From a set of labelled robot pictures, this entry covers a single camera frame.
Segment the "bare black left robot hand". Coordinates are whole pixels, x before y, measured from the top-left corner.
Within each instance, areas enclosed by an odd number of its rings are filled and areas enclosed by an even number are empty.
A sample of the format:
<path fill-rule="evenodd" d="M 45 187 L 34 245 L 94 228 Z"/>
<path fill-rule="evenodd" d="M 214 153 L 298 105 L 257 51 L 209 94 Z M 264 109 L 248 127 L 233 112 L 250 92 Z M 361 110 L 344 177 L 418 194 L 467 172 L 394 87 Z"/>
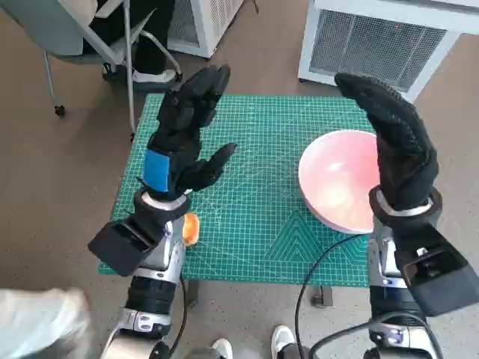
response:
<path fill-rule="evenodd" d="M 212 123 L 230 76 L 228 65 L 210 65 L 165 94 L 144 157 L 143 184 L 153 199 L 175 200 L 215 184 L 223 174 L 235 143 L 223 145 L 208 160 L 199 156 L 201 130 Z"/>

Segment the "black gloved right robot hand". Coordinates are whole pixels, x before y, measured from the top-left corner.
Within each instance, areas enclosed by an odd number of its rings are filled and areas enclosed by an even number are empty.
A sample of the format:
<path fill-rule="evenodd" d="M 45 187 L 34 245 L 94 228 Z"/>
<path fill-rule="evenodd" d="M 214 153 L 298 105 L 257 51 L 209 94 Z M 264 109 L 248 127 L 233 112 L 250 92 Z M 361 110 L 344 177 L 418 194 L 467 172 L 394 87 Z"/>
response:
<path fill-rule="evenodd" d="M 376 132 L 380 189 L 388 205 L 396 211 L 424 205 L 439 163 L 415 106 L 371 77 L 337 73 L 335 84 L 366 113 Z"/>

